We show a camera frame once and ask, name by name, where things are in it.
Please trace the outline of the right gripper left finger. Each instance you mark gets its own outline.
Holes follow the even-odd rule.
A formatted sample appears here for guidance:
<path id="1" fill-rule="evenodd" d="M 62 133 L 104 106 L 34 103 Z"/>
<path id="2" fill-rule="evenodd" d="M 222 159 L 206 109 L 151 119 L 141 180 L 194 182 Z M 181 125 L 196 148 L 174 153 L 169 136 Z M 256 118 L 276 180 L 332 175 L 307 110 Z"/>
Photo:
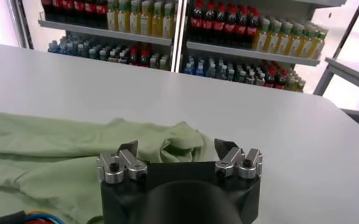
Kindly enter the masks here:
<path id="1" fill-rule="evenodd" d="M 121 144 L 117 152 L 102 152 L 96 158 L 98 180 L 108 184 L 122 183 L 126 178 L 142 182 L 148 166 L 136 158 L 138 141 Z"/>

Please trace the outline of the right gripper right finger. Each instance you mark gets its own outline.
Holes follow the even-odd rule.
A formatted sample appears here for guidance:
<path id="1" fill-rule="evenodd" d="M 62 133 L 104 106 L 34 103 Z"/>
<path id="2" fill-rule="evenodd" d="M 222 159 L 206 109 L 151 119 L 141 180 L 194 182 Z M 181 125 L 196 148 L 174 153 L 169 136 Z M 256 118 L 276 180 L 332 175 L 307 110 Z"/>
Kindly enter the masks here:
<path id="1" fill-rule="evenodd" d="M 215 173 L 220 179 L 237 174 L 242 179 L 253 179 L 262 175 L 262 152 L 250 149 L 247 153 L 232 141 L 215 139 L 214 145 L 219 157 L 215 162 Z"/>

